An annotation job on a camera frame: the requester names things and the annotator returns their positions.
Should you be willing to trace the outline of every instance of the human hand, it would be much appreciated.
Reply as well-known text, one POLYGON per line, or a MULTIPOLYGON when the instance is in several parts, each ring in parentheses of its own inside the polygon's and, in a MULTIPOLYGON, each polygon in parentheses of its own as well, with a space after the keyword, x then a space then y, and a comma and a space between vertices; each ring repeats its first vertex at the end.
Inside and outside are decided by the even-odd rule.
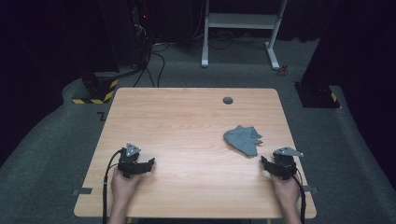
POLYGON ((131 178, 126 178, 122 175, 122 172, 115 167, 111 180, 114 203, 126 206, 131 200, 132 195, 134 195, 136 184, 141 176, 142 175, 133 175, 131 178))
POLYGON ((300 198, 300 188, 295 180, 291 177, 287 180, 282 180, 276 175, 271 174, 271 179, 274 183, 274 189, 277 199, 281 205, 296 204, 300 198))
POLYGON ((300 224, 300 214, 297 210, 297 200, 300 198, 300 187, 291 177, 282 180, 278 176, 271 175, 274 183, 275 195, 282 208, 283 218, 287 224, 300 224))
POLYGON ((114 202, 111 209, 108 224, 125 223, 126 206, 134 195, 136 184, 142 175, 133 175, 126 178, 122 175, 117 167, 114 168, 113 177, 111 179, 111 190, 113 192, 114 202))

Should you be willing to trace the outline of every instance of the gray carpet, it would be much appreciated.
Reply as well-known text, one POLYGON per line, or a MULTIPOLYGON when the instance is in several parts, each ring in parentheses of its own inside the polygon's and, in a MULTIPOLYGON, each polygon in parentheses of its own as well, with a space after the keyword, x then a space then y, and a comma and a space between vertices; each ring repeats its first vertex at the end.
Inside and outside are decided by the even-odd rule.
MULTIPOLYGON (((318 41, 276 41, 280 64, 290 68, 285 77, 272 70, 260 39, 253 42, 210 49, 207 68, 201 67, 200 47, 170 45, 159 52, 166 60, 160 87, 276 89, 295 145, 305 154, 302 164, 307 180, 319 191, 313 195, 318 215, 306 223, 396 223, 395 190, 361 138, 342 90, 331 86, 342 108, 315 109, 303 108, 293 87, 294 81, 301 80, 318 41)), ((152 55, 148 68, 155 80, 161 66, 162 60, 152 55)), ((132 87, 137 77, 121 78, 117 88, 132 87)), ((104 127, 97 113, 107 113, 111 102, 74 105, 71 98, 79 82, 64 88, 64 104, 42 119, 2 166, 1 224, 101 223, 100 217, 74 215, 77 197, 72 193, 82 186, 104 127)), ((136 87, 151 87, 147 73, 136 87)))

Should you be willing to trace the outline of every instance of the dark background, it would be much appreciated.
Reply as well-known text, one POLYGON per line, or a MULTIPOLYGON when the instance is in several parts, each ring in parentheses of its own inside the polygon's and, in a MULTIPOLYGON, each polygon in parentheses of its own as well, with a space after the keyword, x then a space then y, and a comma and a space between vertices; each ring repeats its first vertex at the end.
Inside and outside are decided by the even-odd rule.
MULTIPOLYGON (((168 9, 174 10, 184 6, 181 2, 189 2, 174 2, 177 1, 180 5, 173 4, 168 9)), ((396 75, 395 6, 391 1, 346 0, 335 7, 337 2, 289 0, 278 39, 298 37, 307 41, 322 37, 308 66, 306 75, 312 81, 310 84, 341 86, 361 135, 395 187, 396 152, 392 141, 396 136, 396 101, 392 88, 396 75)), ((191 0, 190 3, 193 7, 189 7, 188 22, 184 24, 185 32, 189 33, 194 32, 201 10, 199 1, 191 0)), ((93 6, 99 6, 100 1, 79 4, 72 8, 95 8, 93 6)), ((213 1, 212 5, 213 10, 245 13, 273 13, 277 7, 276 0, 213 1)), ((0 10, 3 164, 22 138, 63 103, 65 85, 92 72, 92 64, 90 52, 75 48, 78 44, 73 37, 76 35, 73 32, 78 31, 73 29, 73 24, 78 27, 85 19, 70 21, 68 15, 74 12, 65 10, 62 1, 2 1, 0 10)), ((104 47, 99 55, 106 62, 115 60, 116 55, 110 47, 111 36, 103 21, 100 22, 102 12, 93 13, 99 17, 91 28, 98 32, 89 41, 104 47)), ((177 25, 173 28, 183 30, 177 25)))

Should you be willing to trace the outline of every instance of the yellow and black tape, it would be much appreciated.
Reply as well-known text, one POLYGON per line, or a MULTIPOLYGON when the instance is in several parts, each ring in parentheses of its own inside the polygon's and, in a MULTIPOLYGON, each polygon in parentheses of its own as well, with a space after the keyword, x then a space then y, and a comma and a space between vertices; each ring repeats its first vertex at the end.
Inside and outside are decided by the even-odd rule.
POLYGON ((333 100, 334 102, 337 102, 337 96, 335 96, 334 92, 332 92, 332 100, 333 100))
POLYGON ((107 104, 111 97, 114 94, 114 90, 116 89, 117 84, 119 83, 119 80, 113 80, 110 84, 108 89, 106 90, 101 90, 102 92, 102 97, 97 97, 97 98, 73 98, 73 103, 77 105, 85 105, 85 104, 95 104, 95 105, 100 105, 100 104, 107 104))

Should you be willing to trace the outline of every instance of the black backdrop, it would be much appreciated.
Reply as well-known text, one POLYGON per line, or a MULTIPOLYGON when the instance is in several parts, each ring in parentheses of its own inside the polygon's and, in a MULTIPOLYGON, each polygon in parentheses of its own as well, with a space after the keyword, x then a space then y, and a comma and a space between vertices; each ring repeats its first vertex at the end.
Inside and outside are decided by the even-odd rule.
POLYGON ((81 77, 66 54, 62 15, 58 1, 0 2, 1 164, 81 77))
POLYGON ((391 1, 340 0, 302 80, 316 89, 341 86, 362 137, 394 188, 395 9, 391 1))

